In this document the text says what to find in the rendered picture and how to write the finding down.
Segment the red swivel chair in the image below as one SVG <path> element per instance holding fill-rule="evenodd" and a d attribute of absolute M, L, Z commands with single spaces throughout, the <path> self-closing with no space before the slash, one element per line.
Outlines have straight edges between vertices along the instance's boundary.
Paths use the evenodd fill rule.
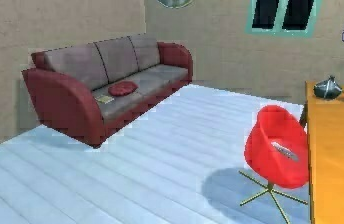
<path fill-rule="evenodd" d="M 293 161 L 279 153 L 271 143 L 275 141 L 294 152 L 299 160 Z M 303 187 L 309 181 L 308 140 L 304 128 L 286 109 L 278 105 L 262 107 L 256 123 L 246 140 L 244 158 L 248 166 L 267 181 L 263 185 L 243 171 L 239 173 L 263 188 L 263 191 L 240 202 L 243 206 L 265 194 L 269 194 L 286 224 L 291 224 L 275 195 L 280 195 L 307 205 L 308 202 L 275 189 Z"/>

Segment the round red cushion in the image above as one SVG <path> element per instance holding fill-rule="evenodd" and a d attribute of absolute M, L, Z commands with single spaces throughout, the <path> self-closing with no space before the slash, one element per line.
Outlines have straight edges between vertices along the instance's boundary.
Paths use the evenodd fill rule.
<path fill-rule="evenodd" d="M 126 96 L 136 91 L 138 85 L 132 81 L 121 81 L 108 88 L 108 93 L 115 97 Z"/>

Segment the orange wooden table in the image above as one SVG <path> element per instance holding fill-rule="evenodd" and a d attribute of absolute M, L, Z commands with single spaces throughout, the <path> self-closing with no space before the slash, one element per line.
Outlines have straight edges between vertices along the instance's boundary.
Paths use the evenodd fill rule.
<path fill-rule="evenodd" d="M 317 98 L 305 84 L 311 223 L 344 224 L 344 88 L 334 100 Z"/>

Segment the round green wall mirror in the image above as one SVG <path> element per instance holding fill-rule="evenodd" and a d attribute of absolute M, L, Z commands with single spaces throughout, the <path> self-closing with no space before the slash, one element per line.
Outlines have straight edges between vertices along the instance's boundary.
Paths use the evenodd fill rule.
<path fill-rule="evenodd" d="M 190 5 L 193 0 L 157 0 L 162 6 L 171 9 L 180 9 Z"/>

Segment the red and grey sofa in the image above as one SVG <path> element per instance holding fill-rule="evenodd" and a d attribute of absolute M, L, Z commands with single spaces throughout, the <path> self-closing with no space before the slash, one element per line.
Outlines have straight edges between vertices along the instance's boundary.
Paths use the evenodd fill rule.
<path fill-rule="evenodd" d="M 177 43 L 136 34 L 34 52 L 34 66 L 22 72 L 41 124 L 98 148 L 174 92 L 189 84 L 193 60 Z M 138 85 L 115 97 L 108 88 L 121 81 Z M 113 101 L 103 104 L 97 96 Z"/>

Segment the teal framed window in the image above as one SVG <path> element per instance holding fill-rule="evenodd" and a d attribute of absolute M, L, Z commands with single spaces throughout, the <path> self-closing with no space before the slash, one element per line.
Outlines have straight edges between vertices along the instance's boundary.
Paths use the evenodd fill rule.
<path fill-rule="evenodd" d="M 311 37 L 322 0 L 250 0 L 248 34 Z"/>

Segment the small yellow-green book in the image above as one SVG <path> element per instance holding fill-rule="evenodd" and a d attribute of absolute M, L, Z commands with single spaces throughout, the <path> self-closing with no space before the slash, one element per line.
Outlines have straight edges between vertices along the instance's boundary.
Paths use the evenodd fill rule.
<path fill-rule="evenodd" d="M 113 101 L 114 98 L 108 95 L 100 95 L 100 96 L 97 96 L 95 100 L 98 101 L 99 103 L 106 104 Z"/>

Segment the grey remote control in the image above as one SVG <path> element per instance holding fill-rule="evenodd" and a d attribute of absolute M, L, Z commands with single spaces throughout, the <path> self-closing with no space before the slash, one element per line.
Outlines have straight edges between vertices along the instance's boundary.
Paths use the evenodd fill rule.
<path fill-rule="evenodd" d="M 289 158 L 289 159 L 291 159 L 291 160 L 293 160 L 293 161 L 298 161 L 298 160 L 299 160 L 298 156 L 297 156 L 294 152 L 292 152 L 289 148 L 282 146 L 282 145 L 279 144 L 278 142 L 273 141 L 273 142 L 271 143 L 271 145 L 272 145 L 279 153 L 281 153 L 281 154 L 284 155 L 285 157 L 287 157 L 287 158 Z"/>

